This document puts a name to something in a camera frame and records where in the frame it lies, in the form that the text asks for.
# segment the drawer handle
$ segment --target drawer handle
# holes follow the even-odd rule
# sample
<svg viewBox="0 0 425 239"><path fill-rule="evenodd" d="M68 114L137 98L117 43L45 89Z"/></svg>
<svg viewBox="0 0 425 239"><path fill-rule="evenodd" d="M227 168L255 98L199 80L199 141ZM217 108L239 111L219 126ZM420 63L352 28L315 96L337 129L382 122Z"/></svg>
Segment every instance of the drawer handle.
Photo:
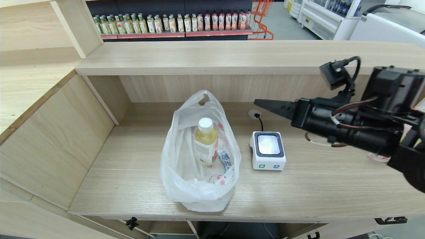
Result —
<svg viewBox="0 0 425 239"><path fill-rule="evenodd" d="M390 221L391 219L393 219L393 218L392 217L388 217L385 220L382 220L382 218L375 218L375 221L379 225L390 225L390 224L407 223L407 218L405 216L397 216L397 217L394 217L394 220Z"/></svg>
<svg viewBox="0 0 425 239"><path fill-rule="evenodd" d="M308 239L320 239L320 233L319 232L316 232L316 237L312 237L310 235L307 235L307 238Z"/></svg>
<svg viewBox="0 0 425 239"><path fill-rule="evenodd" d="M137 227L139 224L136 223L137 218L132 217L125 224L128 226L128 229L133 230L133 228Z"/></svg>

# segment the plastic bag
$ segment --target plastic bag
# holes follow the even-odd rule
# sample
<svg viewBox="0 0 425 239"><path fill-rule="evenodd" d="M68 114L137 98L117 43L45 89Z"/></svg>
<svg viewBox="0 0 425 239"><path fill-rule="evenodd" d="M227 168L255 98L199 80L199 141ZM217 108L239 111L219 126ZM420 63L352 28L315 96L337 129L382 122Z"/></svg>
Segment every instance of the plastic bag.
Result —
<svg viewBox="0 0 425 239"><path fill-rule="evenodd" d="M199 101L208 96L209 101ZM212 168L194 155L193 132L201 118L213 120L219 130L219 146ZM174 112L161 155L161 181L168 197L198 212L222 211L239 178L241 152L219 101L207 90L192 95Z"/></svg>

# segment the white bottle cap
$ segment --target white bottle cap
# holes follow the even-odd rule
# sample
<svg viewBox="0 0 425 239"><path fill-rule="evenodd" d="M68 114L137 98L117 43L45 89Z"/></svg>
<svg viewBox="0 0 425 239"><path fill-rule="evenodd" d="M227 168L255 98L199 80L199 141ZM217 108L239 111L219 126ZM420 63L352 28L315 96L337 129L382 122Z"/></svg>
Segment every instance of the white bottle cap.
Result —
<svg viewBox="0 0 425 239"><path fill-rule="evenodd" d="M202 133L209 133L214 128L213 121L210 118L202 118L199 120L198 128Z"/></svg>

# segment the wooden panel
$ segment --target wooden panel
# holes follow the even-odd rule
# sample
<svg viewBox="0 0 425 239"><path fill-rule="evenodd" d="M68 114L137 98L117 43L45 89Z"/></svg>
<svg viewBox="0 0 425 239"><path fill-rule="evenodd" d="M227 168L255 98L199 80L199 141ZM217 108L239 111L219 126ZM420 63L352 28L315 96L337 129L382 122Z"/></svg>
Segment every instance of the wooden panel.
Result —
<svg viewBox="0 0 425 239"><path fill-rule="evenodd" d="M252 103L222 105L242 154L240 178L224 211L205 214L187 210L170 200L158 177L165 137L181 103L131 104L126 120L112 130L69 211L134 216L139 220L297 219L298 223L425 214L425 193L410 186L398 171L368 159L367 152L309 143L303 130ZM249 140L252 132L260 129L260 123L248 117L249 109L261 110L266 131L282 134L287 156L282 172L252 169Z"/></svg>
<svg viewBox="0 0 425 239"><path fill-rule="evenodd" d="M1 51L0 58L1 145L76 74L81 59L74 47Z"/></svg>
<svg viewBox="0 0 425 239"><path fill-rule="evenodd" d="M132 239L147 239L147 235L138 230L129 230L119 220L103 219L99 216L84 216L83 218Z"/></svg>
<svg viewBox="0 0 425 239"><path fill-rule="evenodd" d="M124 119L130 99L118 76L83 76L115 124Z"/></svg>
<svg viewBox="0 0 425 239"><path fill-rule="evenodd" d="M189 224L184 222L155 221L150 229L151 234L158 235L194 235Z"/></svg>
<svg viewBox="0 0 425 239"><path fill-rule="evenodd" d="M18 188L4 179L0 179L0 201L2 202L29 202L31 193Z"/></svg>
<svg viewBox="0 0 425 239"><path fill-rule="evenodd" d="M0 202L0 234L28 238L127 239L38 197L29 203Z"/></svg>
<svg viewBox="0 0 425 239"><path fill-rule="evenodd" d="M86 58L103 43L92 25L93 19L87 15L84 1L60 0L50 3L81 58Z"/></svg>
<svg viewBox="0 0 425 239"><path fill-rule="evenodd" d="M2 51L73 46L49 2L0 9Z"/></svg>
<svg viewBox="0 0 425 239"><path fill-rule="evenodd" d="M127 220L118 220L118 221L126 224ZM138 230L138 231L140 231L140 232L142 232L142 233L144 233L144 234L146 234L150 237L155 237L154 234L152 235L152 234L149 233L150 229L152 228L153 221L140 221L140 220L138 220L137 223L139 225L137 227L135 227L134 230Z"/></svg>
<svg viewBox="0 0 425 239"><path fill-rule="evenodd" d="M320 74L322 64L352 56L362 58L365 75L379 65L425 69L425 49L414 44L276 40L105 43L76 70L80 75ZM354 68L355 63L347 66Z"/></svg>
<svg viewBox="0 0 425 239"><path fill-rule="evenodd" d="M316 223L279 223L279 236L280 238L286 238L290 235L296 234L300 231L307 230L311 228Z"/></svg>
<svg viewBox="0 0 425 239"><path fill-rule="evenodd" d="M67 209L113 122L74 76L1 147L1 177Z"/></svg>
<svg viewBox="0 0 425 239"><path fill-rule="evenodd" d="M185 102L202 89L220 102L254 102L255 99L295 100L301 97L332 97L320 75L186 75L120 76L131 102ZM369 80L359 76L356 95L359 100Z"/></svg>
<svg viewBox="0 0 425 239"><path fill-rule="evenodd" d="M374 230L379 230L387 226L388 225L378 225L373 218L356 222L331 222L308 233L297 237L291 237L291 239L307 239L308 235L314 238L316 236L316 232L319 232L320 238L346 239Z"/></svg>

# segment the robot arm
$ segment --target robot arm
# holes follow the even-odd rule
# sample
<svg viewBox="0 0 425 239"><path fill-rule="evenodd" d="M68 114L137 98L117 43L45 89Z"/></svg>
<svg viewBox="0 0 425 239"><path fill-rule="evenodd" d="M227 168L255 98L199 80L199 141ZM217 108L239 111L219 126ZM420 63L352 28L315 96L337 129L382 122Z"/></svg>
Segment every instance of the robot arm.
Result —
<svg viewBox="0 0 425 239"><path fill-rule="evenodd" d="M354 60L357 67L351 77L345 66ZM412 186L425 193L425 116L412 110L425 85L425 73L394 66L375 67L362 99L350 103L359 70L359 57L320 66L331 90L345 85L331 99L256 99L254 104L291 120L293 127L327 138L329 143L391 157L388 166L402 172ZM404 124L412 128L400 141Z"/></svg>

